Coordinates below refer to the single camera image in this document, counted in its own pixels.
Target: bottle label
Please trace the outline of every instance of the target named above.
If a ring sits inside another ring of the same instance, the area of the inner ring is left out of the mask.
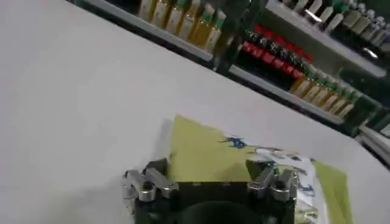
[[[276,59],[272,62],[273,67],[278,68],[278,69],[281,68],[284,64],[285,64],[285,61],[283,61],[283,60],[280,59],[280,58],[276,58]]]
[[[138,16],[143,20],[149,19],[149,12],[152,7],[152,0],[143,0],[140,7]]]
[[[335,114],[344,104],[346,103],[345,100],[339,100],[331,109],[329,112],[332,114]]]
[[[321,109],[323,109],[325,111],[328,110],[329,107],[335,102],[336,99],[337,99],[337,95],[329,97],[329,99],[323,104]]]
[[[243,51],[251,53],[252,52],[252,46],[253,46],[252,43],[250,43],[248,41],[245,41],[244,44],[243,44]]]
[[[307,80],[303,81],[303,82],[298,86],[298,88],[297,88],[297,90],[295,91],[294,94],[297,95],[297,96],[302,95],[302,93],[309,87],[309,84],[310,84],[309,81],[307,81]]]
[[[294,69],[292,71],[292,76],[295,78],[295,79],[299,79],[299,78],[302,78],[303,77],[303,73],[300,72],[299,70],[297,69]]]
[[[210,52],[210,53],[213,52],[215,44],[217,43],[220,34],[221,34],[221,32],[219,30],[215,30],[215,29],[211,30],[211,33],[208,36],[208,39],[207,39],[207,42],[205,45],[205,50],[207,52]]]
[[[179,25],[180,17],[182,17],[181,11],[173,10],[166,25],[166,31],[172,34],[176,34],[177,25]]]
[[[275,59],[275,55],[265,52],[265,54],[262,56],[262,59],[265,63],[271,63]]]
[[[328,94],[328,90],[327,90],[327,89],[321,90],[321,91],[316,95],[316,97],[314,98],[313,104],[314,104],[314,105],[319,105],[327,94]]]
[[[166,5],[162,2],[158,2],[154,11],[152,24],[158,27],[163,25]]]
[[[290,74],[290,73],[292,73],[292,71],[294,70],[294,67],[292,67],[289,63],[285,63],[285,64],[282,66],[282,70],[283,70],[286,74]]]
[[[194,21],[192,19],[184,17],[183,25],[182,25],[182,28],[181,28],[180,33],[179,33],[179,37],[181,39],[183,39],[183,40],[188,39],[190,32],[191,32],[191,28],[193,27],[193,24],[194,24]]]
[[[348,106],[346,106],[340,113],[339,113],[339,116],[341,117],[341,118],[344,118],[346,115],[347,115],[347,113],[349,113],[349,111],[351,111],[352,109],[353,109],[353,107],[354,107],[354,104],[350,104],[350,105],[348,105]]]
[[[306,96],[303,97],[303,99],[310,102],[318,91],[319,86],[312,87],[312,89],[306,94]]]
[[[255,57],[255,58],[260,58],[261,55],[263,54],[263,51],[260,47],[256,47],[256,46],[253,46],[252,48],[252,55]]]

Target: plastic bottle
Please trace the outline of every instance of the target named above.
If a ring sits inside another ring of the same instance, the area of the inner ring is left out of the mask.
[[[362,96],[361,92],[355,91],[350,95],[350,102],[340,111],[337,112],[340,118],[345,118],[345,116],[354,108],[356,101]]]
[[[188,40],[196,24],[196,13],[200,6],[200,0],[193,0],[190,9],[185,13],[180,26],[179,37]]]
[[[209,53],[213,52],[213,50],[215,48],[215,44],[217,43],[217,41],[219,40],[219,37],[221,36],[221,33],[222,33],[221,29],[222,29],[222,25],[223,25],[225,19],[226,19],[225,13],[222,12],[221,10],[218,10],[215,24],[211,28],[210,34],[208,35],[208,38],[207,38],[207,41],[205,44],[205,50],[207,52],[209,52]]]
[[[185,0],[178,0],[176,5],[172,8],[168,22],[166,23],[166,31],[177,35],[179,27],[182,23],[184,14]]]
[[[361,17],[362,14],[366,12],[366,5],[363,3],[358,4],[357,6],[351,5],[350,12],[347,13],[346,17],[342,21],[342,25],[348,28],[351,28]]]
[[[384,26],[384,18],[382,16],[378,16],[375,20],[373,20],[367,28],[361,33],[361,37],[366,41],[369,41],[378,30]]]
[[[318,92],[321,90],[322,86],[326,83],[327,81],[327,74],[324,73],[321,70],[318,70],[317,72],[318,79],[314,85],[310,88],[310,90],[303,95],[302,99],[306,100],[307,102],[311,102],[314,97],[318,94]]]
[[[152,24],[164,29],[165,18],[169,11],[169,0],[158,0],[153,13]]]
[[[375,12],[373,10],[368,10],[364,16],[361,16],[358,21],[352,26],[351,30],[355,34],[361,34],[362,31],[371,23],[374,19]]]
[[[156,3],[156,0],[142,0],[138,16],[149,22],[152,18]]]
[[[202,17],[196,24],[193,36],[190,37],[190,40],[199,47],[202,47],[206,43],[208,34],[210,33],[211,18],[213,17],[214,11],[215,9],[211,4],[206,3]]]
[[[311,12],[312,14],[316,14],[316,12],[319,10],[321,5],[322,5],[322,0],[314,0],[312,5],[309,7],[308,11]],[[311,18],[311,16],[309,14],[306,14],[305,18],[309,19]]]
[[[336,80],[334,78],[332,78],[330,75],[327,75],[327,82],[324,83],[324,85],[321,87],[321,90],[316,94],[311,103],[317,107],[322,106],[325,101],[333,94],[332,90],[335,82]]]
[[[377,34],[370,40],[370,42],[379,47],[382,42],[386,39],[387,36],[390,35],[390,24],[385,25],[384,28],[380,29]]]
[[[333,86],[333,94],[324,100],[324,104],[320,107],[324,111],[328,111],[339,99],[342,99],[342,93],[346,85],[341,80],[337,80]]]

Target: juice bottle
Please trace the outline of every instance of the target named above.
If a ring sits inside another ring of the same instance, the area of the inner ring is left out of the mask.
[[[203,15],[196,24],[193,35],[190,37],[190,40],[193,42],[193,44],[202,47],[206,43],[208,34],[210,33],[211,29],[210,22],[213,14],[214,8],[211,6],[211,4],[206,3]]]
[[[138,16],[149,22],[152,18],[155,6],[156,0],[142,0]]]
[[[226,19],[225,13],[222,12],[221,10],[218,10],[215,24],[214,24],[213,28],[211,28],[211,32],[210,32],[210,34],[207,38],[206,44],[205,44],[205,50],[207,52],[210,52],[210,53],[213,52],[213,50],[215,48],[215,44],[217,43],[217,41],[219,40],[219,37],[221,36],[221,33],[222,33],[221,28],[222,28],[222,25],[223,25],[225,19]]]
[[[352,88],[346,87],[342,92],[341,97],[339,97],[337,101],[329,109],[329,113],[337,114],[342,109],[344,109],[344,107],[347,106],[349,102],[349,96],[352,94],[352,91],[353,91]]]
[[[152,24],[164,28],[165,18],[169,11],[169,0],[158,0],[153,13]]]
[[[327,75],[327,82],[324,83],[324,85],[321,87],[321,90],[317,93],[311,103],[317,107],[323,105],[325,101],[333,94],[332,89],[334,84],[334,78],[332,78],[330,75]]]
[[[184,14],[185,0],[177,0],[176,5],[172,8],[168,22],[166,24],[166,31],[171,34],[177,35],[179,27],[182,23]]]
[[[318,92],[321,90],[322,86],[326,83],[327,75],[321,70],[318,70],[317,72],[317,81],[312,84],[310,90],[303,95],[302,99],[306,100],[307,102],[311,102],[314,97],[318,94]]]
[[[196,13],[200,6],[200,0],[193,0],[190,9],[185,13],[179,28],[179,37],[188,40],[196,24]]]
[[[350,95],[350,103],[348,103],[344,109],[337,112],[337,115],[341,118],[344,118],[355,106],[356,101],[362,96],[361,92],[355,91]]]

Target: glass bottle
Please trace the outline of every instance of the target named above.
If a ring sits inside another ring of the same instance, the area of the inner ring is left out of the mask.
[[[332,94],[328,96],[327,99],[324,99],[324,103],[320,105],[320,108],[324,111],[328,111],[338,99],[342,98],[342,91],[344,90],[345,85],[340,80],[336,80],[333,84]]]
[[[194,33],[190,37],[190,40],[193,44],[197,46],[203,46],[206,43],[208,34],[210,33],[210,23],[214,11],[215,9],[211,6],[211,4],[206,3],[203,15],[197,22]]]
[[[188,40],[196,24],[196,13],[200,6],[200,0],[193,0],[190,9],[185,13],[183,22],[180,25],[179,37]]]
[[[321,90],[322,86],[324,86],[324,84],[327,82],[327,74],[323,71],[318,70],[317,76],[317,81],[312,84],[310,90],[302,97],[302,99],[306,100],[307,102],[311,102]]]
[[[330,75],[327,75],[327,81],[321,87],[321,90],[316,94],[311,103],[317,107],[323,105],[325,101],[333,94],[333,86],[335,82],[336,80],[334,78],[332,78]]]
[[[341,94],[341,97],[337,99],[337,101],[332,105],[332,107],[329,109],[329,113],[331,114],[337,114],[339,111],[344,109],[344,107],[349,102],[349,97],[352,94],[353,89],[350,87],[346,87],[344,91]]]
[[[152,24],[164,29],[165,18],[169,11],[169,0],[158,0],[153,13]]]
[[[340,118],[344,118],[355,106],[356,101],[362,96],[363,94],[361,92],[355,91],[353,94],[350,95],[350,102],[346,104],[346,106],[336,112],[336,115],[338,115]]]
[[[374,19],[375,12],[373,10],[368,10],[364,16],[361,16],[358,21],[352,26],[351,30],[355,34],[361,34],[362,31],[371,23]]]
[[[184,14],[185,0],[178,0],[176,5],[172,8],[168,22],[166,23],[166,31],[177,35],[180,24],[182,23]]]
[[[205,50],[209,53],[212,53],[217,41],[219,40],[219,37],[221,36],[221,29],[222,25],[226,19],[226,15],[221,10],[218,10],[217,17],[214,26],[211,28],[210,34],[207,38],[206,44],[205,44]]]

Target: bottle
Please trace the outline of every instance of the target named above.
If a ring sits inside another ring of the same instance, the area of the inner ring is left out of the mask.
[[[344,13],[348,10],[348,5],[346,4],[338,4],[337,7],[335,7],[336,15],[332,18],[330,18],[329,23],[325,26],[325,33],[332,32],[344,19]]]
[[[352,94],[353,89],[350,87],[346,87],[341,94],[341,97],[336,100],[336,102],[329,109],[329,113],[337,114],[337,112],[344,109],[349,101],[349,96]]]
[[[291,87],[290,93],[297,97],[304,96],[316,81],[316,69],[313,65],[309,65],[305,71],[306,76],[298,79]]]
[[[158,0],[153,13],[152,24],[164,29],[165,18],[169,11],[169,0]]]
[[[324,85],[321,87],[321,90],[317,93],[311,103],[317,107],[322,106],[325,101],[333,94],[333,86],[335,82],[336,80],[334,78],[332,78],[330,75],[327,75],[327,82],[324,83]]]
[[[373,10],[368,10],[364,16],[361,16],[358,21],[352,26],[351,30],[355,34],[359,35],[362,31],[371,23],[374,19],[375,12]]]
[[[183,22],[180,26],[179,37],[183,40],[188,40],[196,23],[196,13],[200,6],[200,0],[193,0],[190,9],[185,13]]]
[[[324,111],[328,111],[339,99],[342,98],[342,92],[345,88],[345,84],[342,81],[337,80],[333,85],[333,94],[324,100],[324,103],[320,105],[320,108]]]
[[[378,33],[370,40],[372,45],[379,47],[382,42],[390,35],[390,24],[387,24],[384,28],[380,29]]]
[[[270,41],[269,44],[266,46],[266,50],[263,56],[261,56],[261,59],[263,59],[263,61],[266,64],[271,64],[283,45],[284,45],[283,38],[277,36],[275,41]]]
[[[206,44],[205,44],[205,50],[209,53],[212,53],[215,44],[219,40],[219,37],[221,36],[221,28],[226,19],[226,15],[221,10],[218,10],[217,17],[214,26],[211,28],[211,32],[207,38]]]
[[[176,5],[172,8],[168,22],[166,24],[166,31],[177,35],[180,24],[182,23],[184,14],[185,0],[177,0]]]
[[[369,41],[375,33],[384,26],[384,18],[382,16],[378,16],[374,21],[372,21],[367,28],[361,33],[361,37],[366,41]]]
[[[211,6],[211,4],[206,3],[203,15],[196,24],[193,35],[190,37],[190,40],[195,45],[203,46],[206,43],[208,34],[210,33],[210,22],[214,11],[215,9]]]
[[[308,0],[298,0],[297,4],[294,6],[293,11],[302,14],[305,6],[307,5]]]
[[[155,0],[142,0],[140,11],[138,12],[138,16],[141,19],[149,22],[152,18],[155,5],[156,5]]]
[[[314,0],[314,2],[310,5],[308,11],[315,15],[316,12],[321,7],[321,5],[322,5],[322,0]],[[309,18],[311,18],[311,16],[306,13],[305,18],[309,19]]]
[[[350,95],[350,102],[346,104],[344,109],[337,112],[336,115],[338,115],[340,118],[345,118],[345,116],[354,108],[356,101],[362,96],[363,94],[361,92],[355,91],[354,94]]]
[[[302,99],[306,100],[307,102],[311,102],[314,97],[318,94],[318,92],[321,90],[321,87],[326,82],[327,75],[321,70],[318,70],[317,72],[318,79],[314,85],[310,88],[310,90],[303,95]]]

